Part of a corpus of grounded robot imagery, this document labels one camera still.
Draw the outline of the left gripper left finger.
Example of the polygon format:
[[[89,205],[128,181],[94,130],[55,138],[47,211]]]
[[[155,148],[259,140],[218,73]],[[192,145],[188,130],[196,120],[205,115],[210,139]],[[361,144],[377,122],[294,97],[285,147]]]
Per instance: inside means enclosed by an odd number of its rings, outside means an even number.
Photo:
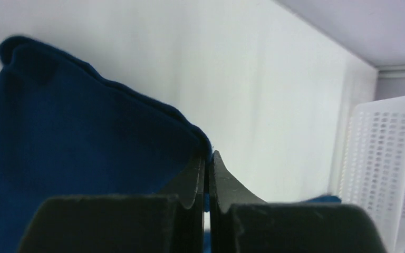
[[[37,210],[19,252],[202,252],[203,158],[156,194],[60,196]]]

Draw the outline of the dark blue t shirt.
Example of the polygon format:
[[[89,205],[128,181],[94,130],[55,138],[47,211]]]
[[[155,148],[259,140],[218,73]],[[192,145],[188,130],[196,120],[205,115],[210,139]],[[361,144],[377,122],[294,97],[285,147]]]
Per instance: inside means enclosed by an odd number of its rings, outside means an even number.
[[[214,151],[177,109],[42,42],[0,44],[0,252],[19,252],[49,198],[156,194]]]

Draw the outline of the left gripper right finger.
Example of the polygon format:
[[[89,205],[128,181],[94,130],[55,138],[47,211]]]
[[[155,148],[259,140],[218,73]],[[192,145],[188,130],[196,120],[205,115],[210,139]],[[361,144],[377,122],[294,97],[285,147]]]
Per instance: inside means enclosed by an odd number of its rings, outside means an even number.
[[[226,168],[208,170],[212,252],[385,252],[371,218],[355,205],[320,200],[267,203]]]

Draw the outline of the white plastic basket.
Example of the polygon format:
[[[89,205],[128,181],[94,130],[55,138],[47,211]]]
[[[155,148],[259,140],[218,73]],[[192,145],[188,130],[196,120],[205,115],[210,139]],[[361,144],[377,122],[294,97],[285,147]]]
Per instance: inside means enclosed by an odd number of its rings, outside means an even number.
[[[405,96],[351,110],[329,193],[363,208],[388,252],[405,251]]]

